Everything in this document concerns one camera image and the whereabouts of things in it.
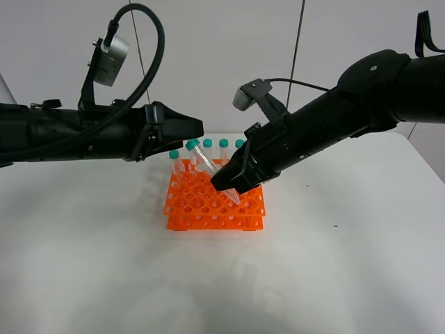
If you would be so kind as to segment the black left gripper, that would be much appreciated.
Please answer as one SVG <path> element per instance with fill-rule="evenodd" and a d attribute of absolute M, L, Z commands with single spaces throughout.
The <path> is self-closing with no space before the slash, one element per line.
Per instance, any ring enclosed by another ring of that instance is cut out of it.
<path fill-rule="evenodd" d="M 201 120 L 177 113 L 161 102 L 129 109 L 118 125 L 123 133 L 118 136 L 120 147 L 114 158 L 125 161 L 140 162 L 178 150 L 184 146 L 183 141 L 204 135 Z"/>

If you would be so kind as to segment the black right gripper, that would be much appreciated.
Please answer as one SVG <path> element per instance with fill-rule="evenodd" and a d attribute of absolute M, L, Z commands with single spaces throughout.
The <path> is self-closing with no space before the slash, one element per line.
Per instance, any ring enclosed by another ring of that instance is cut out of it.
<path fill-rule="evenodd" d="M 306 158 L 292 132 L 290 117 L 249 129 L 247 140 L 212 178 L 217 191 L 246 193 L 276 178 L 284 169 Z"/>

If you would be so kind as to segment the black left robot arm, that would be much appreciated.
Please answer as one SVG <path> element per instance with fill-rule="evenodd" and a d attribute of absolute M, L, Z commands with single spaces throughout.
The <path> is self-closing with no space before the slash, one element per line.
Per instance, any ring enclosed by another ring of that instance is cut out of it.
<path fill-rule="evenodd" d="M 123 159 L 143 161 L 183 142 L 201 137 L 201 120 L 177 113 L 160 102 L 132 108 L 125 116 L 92 138 L 49 154 L 31 157 L 29 151 L 63 143 L 97 124 L 115 106 L 94 106 L 91 110 L 61 109 L 56 100 L 35 106 L 1 104 L 1 166 L 15 162 Z"/>

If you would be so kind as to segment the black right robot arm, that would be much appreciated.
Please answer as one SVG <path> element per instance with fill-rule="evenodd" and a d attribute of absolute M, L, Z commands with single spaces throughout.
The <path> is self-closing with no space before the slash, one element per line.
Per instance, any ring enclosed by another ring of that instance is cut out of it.
<path fill-rule="evenodd" d="M 215 189 L 245 193 L 345 138 L 385 132 L 400 122 L 444 121 L 444 57 L 412 59 L 379 51 L 351 65 L 337 85 L 296 112 L 271 95 L 271 82 L 241 86 L 234 106 L 257 105 L 268 119 L 211 178 Z"/>

